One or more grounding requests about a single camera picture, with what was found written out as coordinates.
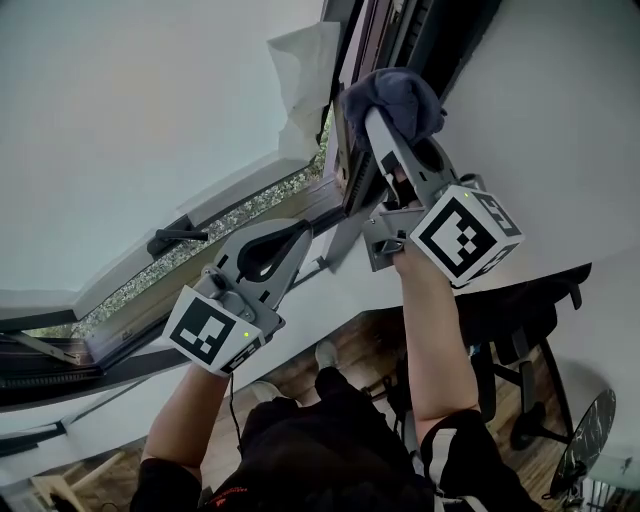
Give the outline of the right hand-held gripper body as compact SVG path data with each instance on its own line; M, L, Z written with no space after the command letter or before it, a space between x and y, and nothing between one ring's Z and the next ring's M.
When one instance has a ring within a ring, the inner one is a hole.
M420 249L460 289L487 274L524 241L482 178L395 180L398 200L363 227L371 267L382 270L406 245Z

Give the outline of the person's right hand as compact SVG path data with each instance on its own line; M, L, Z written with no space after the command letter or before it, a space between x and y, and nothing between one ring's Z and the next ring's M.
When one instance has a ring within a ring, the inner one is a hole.
M414 186L401 166L397 166L393 171L391 188L395 195L395 201L400 208L416 207L421 205Z

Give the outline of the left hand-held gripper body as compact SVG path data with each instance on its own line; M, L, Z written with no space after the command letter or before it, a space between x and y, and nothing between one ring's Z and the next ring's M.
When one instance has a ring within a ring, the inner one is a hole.
M286 284L236 281L207 266L195 286L185 286L162 337L214 375L230 375L284 327L278 314Z

